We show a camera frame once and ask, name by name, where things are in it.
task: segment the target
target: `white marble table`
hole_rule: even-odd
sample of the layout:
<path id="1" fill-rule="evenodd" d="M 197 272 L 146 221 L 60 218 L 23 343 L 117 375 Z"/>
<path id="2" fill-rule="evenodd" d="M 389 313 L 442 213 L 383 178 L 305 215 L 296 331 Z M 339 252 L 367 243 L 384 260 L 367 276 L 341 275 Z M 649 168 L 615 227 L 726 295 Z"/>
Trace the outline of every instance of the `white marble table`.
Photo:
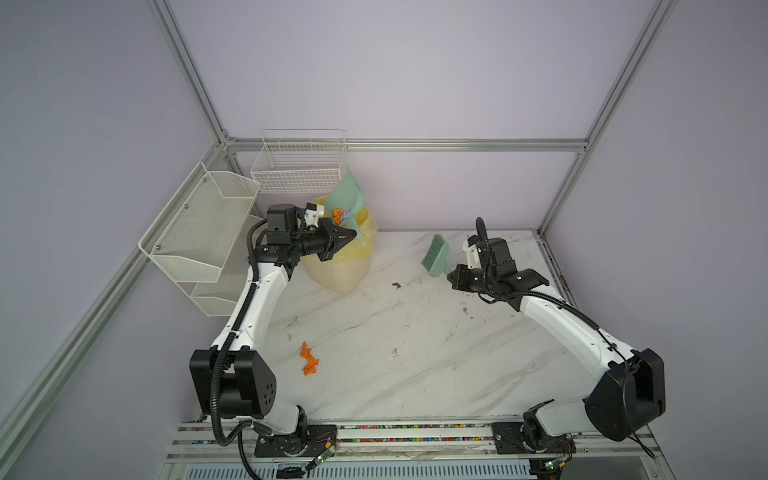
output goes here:
<path id="1" fill-rule="evenodd" d="M 465 263 L 461 244 L 472 233 L 443 232 L 452 266 Z M 594 388 L 536 322 L 427 275 L 421 260 L 432 235 L 379 233 L 370 271 L 343 295 L 296 268 L 263 349 L 286 400 L 311 419 L 487 419 Z M 531 231 L 490 235 L 508 241 L 520 270 L 531 267 L 551 280 Z M 317 374 L 307 377 L 299 357 L 305 341 L 319 360 Z"/>

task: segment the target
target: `orange crumpled paper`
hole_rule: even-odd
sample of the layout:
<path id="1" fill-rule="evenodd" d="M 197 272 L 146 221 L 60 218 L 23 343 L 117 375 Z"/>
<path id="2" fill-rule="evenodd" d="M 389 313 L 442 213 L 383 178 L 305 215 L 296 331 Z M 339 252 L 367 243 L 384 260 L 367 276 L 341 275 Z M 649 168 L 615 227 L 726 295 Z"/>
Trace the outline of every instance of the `orange crumpled paper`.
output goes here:
<path id="1" fill-rule="evenodd" d="M 307 375 L 314 375 L 317 373 L 317 369 L 315 368 L 316 365 L 319 364 L 319 362 L 315 359 L 315 357 L 312 356 L 312 350 L 306 348 L 306 342 L 301 346 L 301 355 L 299 355 L 303 359 L 306 359 L 306 366 L 304 367 L 304 376 Z"/>

